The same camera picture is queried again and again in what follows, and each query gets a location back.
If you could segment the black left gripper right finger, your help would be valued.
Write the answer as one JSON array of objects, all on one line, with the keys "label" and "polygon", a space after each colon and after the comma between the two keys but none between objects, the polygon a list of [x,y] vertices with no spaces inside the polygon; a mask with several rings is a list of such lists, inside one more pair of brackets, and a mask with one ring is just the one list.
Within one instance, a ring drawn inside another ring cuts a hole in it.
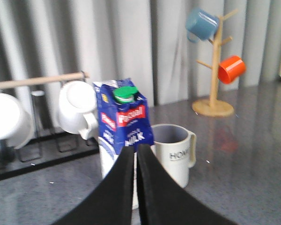
[{"label": "black left gripper right finger", "polygon": [[137,147],[137,194],[143,225],[233,225],[188,194],[165,171],[148,144]]}]

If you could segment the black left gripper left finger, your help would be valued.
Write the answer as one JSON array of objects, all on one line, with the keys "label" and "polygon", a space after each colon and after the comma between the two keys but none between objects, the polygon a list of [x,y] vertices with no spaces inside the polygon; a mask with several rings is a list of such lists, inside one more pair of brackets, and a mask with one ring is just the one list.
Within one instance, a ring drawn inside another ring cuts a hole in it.
[{"label": "black left gripper left finger", "polygon": [[133,147],[123,147],[106,177],[55,225],[129,225],[132,220]]}]

